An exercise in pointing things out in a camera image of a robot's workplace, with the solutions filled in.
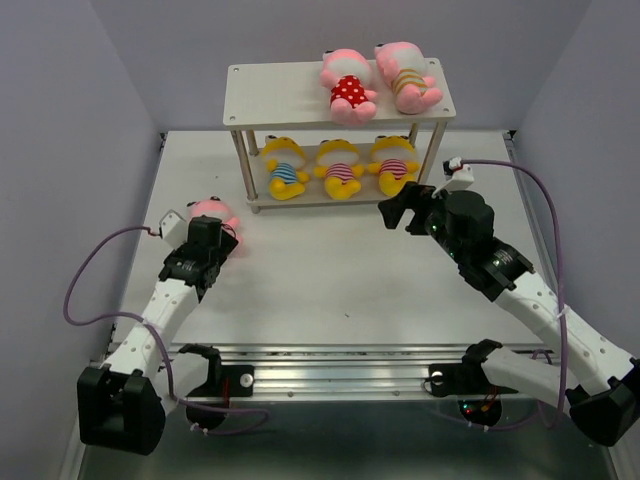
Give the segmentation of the yellow toy pink stripes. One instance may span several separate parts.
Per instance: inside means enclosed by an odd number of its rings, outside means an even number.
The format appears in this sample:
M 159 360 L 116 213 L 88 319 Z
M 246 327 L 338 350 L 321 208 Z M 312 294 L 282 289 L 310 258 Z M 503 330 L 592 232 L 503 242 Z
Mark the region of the yellow toy pink stripes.
M 370 149 L 367 171 L 376 175 L 380 191 L 394 197 L 407 182 L 416 179 L 417 153 L 408 136 L 378 136 Z
M 361 190 L 364 174 L 359 149 L 344 139 L 323 140 L 315 157 L 314 175 L 324 181 L 333 200 L 348 200 Z

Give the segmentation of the yellow toy blue stripes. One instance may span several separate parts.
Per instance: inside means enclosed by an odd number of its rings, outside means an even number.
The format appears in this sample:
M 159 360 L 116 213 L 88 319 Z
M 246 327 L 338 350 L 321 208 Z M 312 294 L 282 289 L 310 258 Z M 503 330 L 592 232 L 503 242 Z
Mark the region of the yellow toy blue stripes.
M 269 173 L 269 193 L 278 201 L 287 201 L 305 193 L 310 180 L 305 171 L 307 158 L 290 137 L 267 135 L 261 158 Z

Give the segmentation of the pink toy orange stripes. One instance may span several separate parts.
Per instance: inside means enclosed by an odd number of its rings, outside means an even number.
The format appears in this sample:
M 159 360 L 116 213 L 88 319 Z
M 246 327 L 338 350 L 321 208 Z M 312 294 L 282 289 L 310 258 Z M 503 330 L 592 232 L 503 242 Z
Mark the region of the pink toy orange stripes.
M 415 44 L 404 41 L 378 44 L 374 56 L 400 113 L 421 114 L 443 99 L 435 78 L 428 75 L 428 62 Z

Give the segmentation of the pink toy red polka-dot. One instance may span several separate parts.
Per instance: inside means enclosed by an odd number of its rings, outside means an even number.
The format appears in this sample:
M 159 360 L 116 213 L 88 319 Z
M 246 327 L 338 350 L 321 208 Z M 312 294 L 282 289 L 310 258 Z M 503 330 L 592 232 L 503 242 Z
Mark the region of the pink toy red polka-dot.
M 330 93 L 330 117 L 345 126 L 364 125 L 377 112 L 377 93 L 372 88 L 372 68 L 353 49 L 325 51 L 319 82 Z

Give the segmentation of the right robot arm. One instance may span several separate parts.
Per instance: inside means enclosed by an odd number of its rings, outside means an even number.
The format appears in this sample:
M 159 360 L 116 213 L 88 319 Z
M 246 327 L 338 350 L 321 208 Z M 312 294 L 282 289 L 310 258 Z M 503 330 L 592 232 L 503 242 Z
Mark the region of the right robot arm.
M 564 306 L 532 263 L 494 235 L 494 211 L 473 191 L 438 191 L 407 183 L 378 209 L 388 229 L 405 211 L 411 235 L 426 235 L 456 263 L 460 276 L 511 314 L 559 357 L 527 358 L 489 339 L 469 346 L 457 363 L 430 367 L 435 397 L 518 392 L 559 407 L 591 441 L 611 447 L 639 418 L 639 361 Z

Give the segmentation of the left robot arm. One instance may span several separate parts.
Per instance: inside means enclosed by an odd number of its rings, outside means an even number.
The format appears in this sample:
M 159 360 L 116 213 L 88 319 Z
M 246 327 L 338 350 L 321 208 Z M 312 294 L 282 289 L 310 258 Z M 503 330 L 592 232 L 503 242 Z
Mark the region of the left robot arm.
M 238 245 L 219 218 L 176 222 L 185 232 L 165 258 L 143 313 L 121 315 L 135 325 L 99 367 L 87 367 L 77 381 L 80 439 L 141 455 L 158 445 L 166 422 L 166 397 L 153 385 L 161 365 L 171 376 L 166 346 L 214 285 Z

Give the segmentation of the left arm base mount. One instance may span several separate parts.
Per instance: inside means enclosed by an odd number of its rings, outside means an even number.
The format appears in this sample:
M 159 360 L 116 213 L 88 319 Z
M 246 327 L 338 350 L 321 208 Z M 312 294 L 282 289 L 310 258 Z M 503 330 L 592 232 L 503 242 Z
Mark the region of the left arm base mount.
M 217 348 L 186 344 L 172 361 L 175 393 L 186 399 L 214 398 L 206 406 L 230 408 L 231 399 L 253 395 L 255 367 L 224 363 Z

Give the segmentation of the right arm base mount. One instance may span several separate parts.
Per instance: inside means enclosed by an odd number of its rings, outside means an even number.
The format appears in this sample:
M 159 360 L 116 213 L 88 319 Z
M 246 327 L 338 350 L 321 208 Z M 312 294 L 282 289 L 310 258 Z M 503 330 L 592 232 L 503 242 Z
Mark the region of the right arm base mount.
M 422 388 L 436 398 L 456 396 L 460 415 L 471 426 L 495 427 L 501 419 L 500 395 L 505 389 L 490 383 L 479 366 L 465 363 L 431 365 L 422 380 Z

